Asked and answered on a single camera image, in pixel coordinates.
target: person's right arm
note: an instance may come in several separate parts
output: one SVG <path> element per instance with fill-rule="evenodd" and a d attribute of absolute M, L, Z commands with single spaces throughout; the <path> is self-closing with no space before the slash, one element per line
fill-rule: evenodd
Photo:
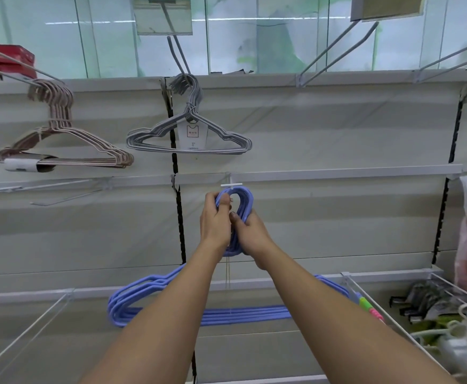
<path fill-rule="evenodd" d="M 331 384 L 456 384 L 381 321 L 317 280 L 270 238 L 252 211 L 230 214 L 241 246 L 274 285 Z"/>

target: person's left arm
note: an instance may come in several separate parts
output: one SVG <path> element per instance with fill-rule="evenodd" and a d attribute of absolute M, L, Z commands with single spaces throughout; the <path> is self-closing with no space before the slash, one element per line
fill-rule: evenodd
<path fill-rule="evenodd" d="M 230 196 L 208 193 L 200 243 L 179 275 L 123 329 L 80 384 L 185 382 L 215 266 L 230 242 Z"/>

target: hand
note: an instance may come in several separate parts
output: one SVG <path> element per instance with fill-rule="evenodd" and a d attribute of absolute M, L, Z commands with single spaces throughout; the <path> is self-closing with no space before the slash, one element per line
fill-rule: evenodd
<path fill-rule="evenodd" d="M 221 260 L 226 247 L 230 243 L 231 223 L 228 213 L 231 209 L 230 196 L 223 194 L 219 207 L 215 206 L 215 198 L 219 193 L 207 193 L 205 206 L 199 216 L 200 245 L 205 245 L 217 254 L 217 262 Z"/>
<path fill-rule="evenodd" d="M 262 219 L 251 210 L 246 223 L 236 213 L 230 213 L 230 221 L 234 226 L 238 240 L 244 250 L 244 254 L 254 258 L 258 268 L 265 270 L 264 259 L 266 255 L 277 248 Z"/>

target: person's right hand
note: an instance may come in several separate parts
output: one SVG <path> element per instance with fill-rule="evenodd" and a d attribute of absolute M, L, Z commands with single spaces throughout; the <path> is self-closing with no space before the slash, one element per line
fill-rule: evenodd
<path fill-rule="evenodd" d="M 277 245 L 269 236 L 262 219 L 255 210 L 251 210 L 246 223 L 234 212 L 230 213 L 230 221 L 237 232 L 244 254 L 253 257 L 258 268 L 265 270 L 265 257 L 271 250 L 277 248 Z"/>

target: product tag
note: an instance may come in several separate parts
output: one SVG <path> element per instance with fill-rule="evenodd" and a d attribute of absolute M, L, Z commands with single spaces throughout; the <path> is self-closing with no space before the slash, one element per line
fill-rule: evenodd
<path fill-rule="evenodd" d="M 180 149 L 205 149 L 207 143 L 208 126 L 205 124 L 189 124 L 187 121 L 179 122 L 178 138 Z"/>
<path fill-rule="evenodd" d="M 20 171 L 24 173 L 48 173 L 52 171 L 55 166 L 41 165 L 40 160 L 46 158 L 53 158 L 50 155 L 39 154 L 17 154 L 4 159 L 4 168 L 6 171 Z"/>

